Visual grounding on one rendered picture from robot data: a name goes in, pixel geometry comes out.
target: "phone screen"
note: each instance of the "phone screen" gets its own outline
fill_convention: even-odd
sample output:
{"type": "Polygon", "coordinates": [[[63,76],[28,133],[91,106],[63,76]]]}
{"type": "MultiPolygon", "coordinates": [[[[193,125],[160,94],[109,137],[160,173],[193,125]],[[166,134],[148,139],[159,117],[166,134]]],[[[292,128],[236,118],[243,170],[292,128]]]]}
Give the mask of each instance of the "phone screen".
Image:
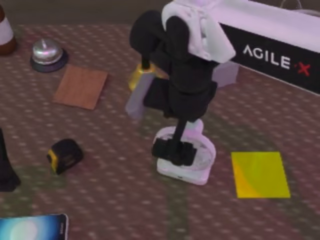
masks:
{"type": "Polygon", "coordinates": [[[67,240],[66,214],[0,218],[0,240],[67,240]]]}

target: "brown square cloth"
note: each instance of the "brown square cloth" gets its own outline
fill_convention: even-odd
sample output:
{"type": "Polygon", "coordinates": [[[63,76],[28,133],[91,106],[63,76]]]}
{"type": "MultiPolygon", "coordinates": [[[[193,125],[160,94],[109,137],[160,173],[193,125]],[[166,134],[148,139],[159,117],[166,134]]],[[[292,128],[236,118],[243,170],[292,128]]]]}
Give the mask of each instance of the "brown square cloth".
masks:
{"type": "Polygon", "coordinates": [[[104,71],[68,65],[53,102],[93,110],[107,76],[104,71]]]}

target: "yellow sticky note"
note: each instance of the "yellow sticky note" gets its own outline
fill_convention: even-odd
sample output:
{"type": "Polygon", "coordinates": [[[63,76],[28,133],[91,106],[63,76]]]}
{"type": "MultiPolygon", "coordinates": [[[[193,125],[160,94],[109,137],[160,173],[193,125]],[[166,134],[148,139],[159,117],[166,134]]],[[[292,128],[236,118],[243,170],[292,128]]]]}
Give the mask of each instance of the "yellow sticky note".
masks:
{"type": "Polygon", "coordinates": [[[279,152],[232,152],[238,198],[290,198],[279,152]]]}

